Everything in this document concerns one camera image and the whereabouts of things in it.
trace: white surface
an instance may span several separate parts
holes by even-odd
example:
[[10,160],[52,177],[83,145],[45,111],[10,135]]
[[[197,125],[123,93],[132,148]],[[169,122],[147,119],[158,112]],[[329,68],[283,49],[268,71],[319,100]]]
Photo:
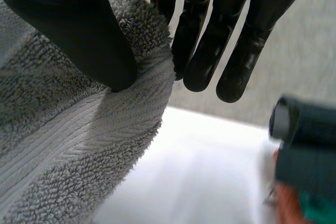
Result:
[[151,147],[95,221],[275,223],[262,203],[277,147],[267,129],[167,108]]

